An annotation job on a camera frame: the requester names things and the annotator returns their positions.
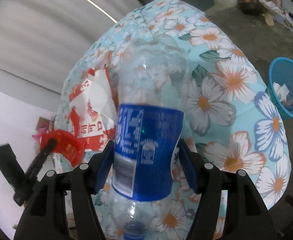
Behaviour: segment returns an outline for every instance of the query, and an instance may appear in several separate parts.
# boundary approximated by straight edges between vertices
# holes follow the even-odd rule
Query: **screw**
[[[88,163],[82,163],[82,164],[80,165],[80,169],[81,169],[81,170],[86,170],[88,167],[89,167]]]
[[[205,163],[204,167],[208,170],[211,170],[213,168],[213,164],[212,163]]]
[[[55,174],[55,172],[54,172],[53,170],[50,170],[50,171],[48,171],[48,172],[46,173],[46,175],[47,175],[48,177],[52,177],[54,174]]]
[[[246,172],[244,170],[238,170],[238,174],[244,177],[246,175]]]

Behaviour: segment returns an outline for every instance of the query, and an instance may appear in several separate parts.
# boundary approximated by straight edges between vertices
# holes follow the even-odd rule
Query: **blue gripper pad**
[[[191,161],[191,155],[192,154],[197,154],[198,153],[193,153],[189,150],[188,146],[186,145],[185,141],[183,139],[181,139],[177,145],[179,147],[179,160],[186,178],[186,181],[189,185],[189,187],[191,189],[193,189],[193,191],[195,193],[199,192],[199,186],[197,183],[197,171]]]
[[[96,182],[94,186],[94,191],[96,193],[103,189],[104,184],[107,180],[110,168],[114,160],[114,142],[109,141],[103,152],[95,154],[92,156],[89,165],[93,169],[96,176]]]

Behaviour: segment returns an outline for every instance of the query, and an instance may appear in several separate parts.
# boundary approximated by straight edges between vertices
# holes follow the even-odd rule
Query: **red and white paper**
[[[107,68],[89,69],[70,99],[69,132],[86,140],[86,151],[102,151],[116,131],[117,112]]]

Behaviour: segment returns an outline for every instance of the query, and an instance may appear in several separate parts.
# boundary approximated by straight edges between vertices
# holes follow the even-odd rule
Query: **blue basket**
[[[280,86],[286,84],[290,94],[293,93],[293,60],[286,57],[278,57],[272,61],[269,68],[269,84],[267,88],[270,98],[277,107],[282,119],[293,118],[293,114],[280,103],[279,98],[276,96],[273,88],[274,82]]]

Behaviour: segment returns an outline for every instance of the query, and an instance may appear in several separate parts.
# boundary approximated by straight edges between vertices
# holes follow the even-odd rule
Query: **white curtain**
[[[116,21],[137,0],[91,0]],[[0,0],[0,69],[60,93],[74,64],[114,22],[87,0]]]

